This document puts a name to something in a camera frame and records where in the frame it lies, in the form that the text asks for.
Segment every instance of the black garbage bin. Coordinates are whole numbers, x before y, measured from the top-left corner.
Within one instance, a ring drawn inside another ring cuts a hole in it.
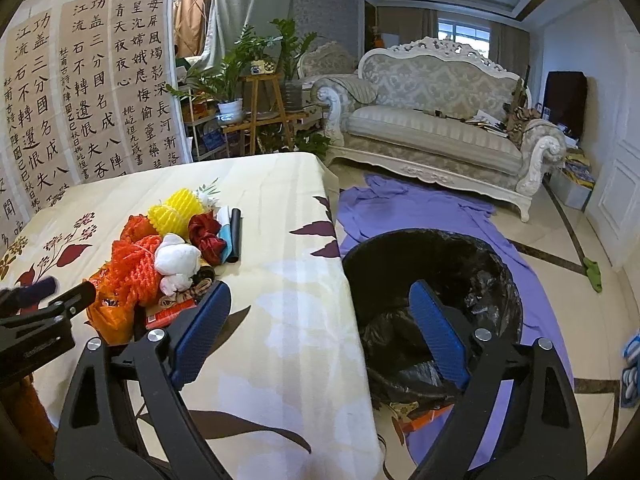
[[[374,407],[387,404],[415,420],[449,406],[460,393],[439,373],[409,312],[409,289],[417,280],[426,280],[474,328],[520,341],[518,289],[500,257],[478,238],[436,229],[384,233],[353,248],[343,266]]]

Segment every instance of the purple blanket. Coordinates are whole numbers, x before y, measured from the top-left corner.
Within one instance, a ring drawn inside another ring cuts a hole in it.
[[[398,229],[440,229],[486,241],[509,267],[522,298],[522,342],[531,344],[542,336],[551,339],[573,384],[560,327],[542,284],[518,251],[489,220],[494,212],[493,205],[476,198],[377,175],[369,174],[365,180],[369,188],[352,187],[340,194],[338,221],[347,233],[340,246],[342,256],[368,238]],[[472,468],[491,458],[504,421],[510,391],[511,383],[503,382]],[[422,461],[446,420],[447,415],[440,416],[409,435],[408,448],[415,463]]]

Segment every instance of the blue gripper pad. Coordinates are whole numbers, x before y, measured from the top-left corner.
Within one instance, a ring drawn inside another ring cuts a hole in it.
[[[231,291],[226,283],[218,282],[216,290],[203,300],[174,351],[171,382],[176,390],[196,380],[231,311]]]
[[[460,389],[469,380],[465,347],[444,317],[442,303],[424,280],[415,282],[409,291],[409,310],[436,361],[442,376]]]

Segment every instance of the screw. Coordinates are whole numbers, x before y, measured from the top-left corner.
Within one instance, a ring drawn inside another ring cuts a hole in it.
[[[156,328],[146,335],[146,338],[149,339],[149,341],[153,341],[154,343],[160,341],[163,337],[164,330],[162,330],[161,328]]]
[[[86,347],[93,352],[94,350],[97,350],[98,348],[100,348],[101,345],[102,345],[102,341],[100,340],[100,338],[94,337],[93,339],[89,339],[89,342],[86,344]]]
[[[541,337],[538,339],[538,346],[543,350],[551,350],[554,347],[554,344],[551,342],[551,339]]]
[[[478,341],[491,341],[491,332],[485,328],[476,328],[474,335]]]

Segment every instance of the tablecloth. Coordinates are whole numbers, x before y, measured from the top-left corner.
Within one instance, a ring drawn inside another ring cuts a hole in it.
[[[218,272],[231,289],[232,314],[245,310],[246,316],[184,387],[185,404],[286,430],[208,440],[236,480],[373,478],[382,458],[330,220],[338,180],[315,156],[201,162],[69,189],[29,222],[0,260],[0,283],[55,276],[60,291],[67,290],[110,258],[129,215],[216,178],[219,203],[242,211],[241,260]],[[96,335],[85,321],[84,313],[73,320],[76,347],[35,373],[53,421],[82,348]],[[130,392],[137,410],[143,401],[136,384]],[[150,453],[163,458],[152,428],[143,420],[138,425]],[[228,431],[234,433],[233,425]]]

